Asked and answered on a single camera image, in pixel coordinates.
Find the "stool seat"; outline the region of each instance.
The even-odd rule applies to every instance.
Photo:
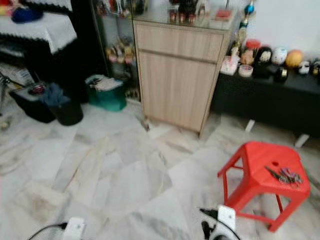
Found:
[[[239,159],[242,160],[242,167],[236,166]],[[281,168],[288,168],[292,173],[299,174],[303,182],[301,184],[280,182],[272,176],[266,167],[276,173],[279,173]],[[228,197],[227,171],[230,168],[243,170],[243,179]],[[223,176],[224,205],[233,208],[240,217],[269,223],[269,230],[272,232],[276,231],[310,194],[310,183],[300,162],[299,154],[287,146],[257,141],[245,143],[219,171],[218,177],[220,176]],[[241,210],[251,199],[256,195],[266,193],[276,196],[280,210],[277,219],[241,213]],[[282,207],[279,195],[291,199],[285,209]]]

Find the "teal bin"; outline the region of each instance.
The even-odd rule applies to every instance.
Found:
[[[89,103],[107,111],[119,112],[127,105],[123,84],[106,91],[98,91],[87,84],[87,91]]]

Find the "black table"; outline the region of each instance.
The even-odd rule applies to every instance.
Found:
[[[291,70],[285,83],[220,74],[211,108],[300,134],[320,136],[320,84]]]

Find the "glass shelf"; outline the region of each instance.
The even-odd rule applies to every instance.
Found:
[[[159,23],[159,24],[168,24],[176,26],[187,26],[194,28],[205,28],[213,30],[223,30],[228,31],[232,28],[235,17],[237,16],[236,9],[228,8],[230,15],[227,20],[218,19],[216,14],[219,10],[225,10],[222,6],[211,5],[209,14],[196,15],[194,23],[179,23],[179,12],[178,7],[170,3],[163,3],[160,6],[149,9],[142,15],[134,15],[133,20]],[[176,12],[176,19],[170,19],[170,12]]]

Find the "wooden cabinet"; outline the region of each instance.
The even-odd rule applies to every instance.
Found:
[[[201,134],[230,30],[133,21],[146,117]]]
[[[215,65],[140,52],[146,116],[200,132]]]

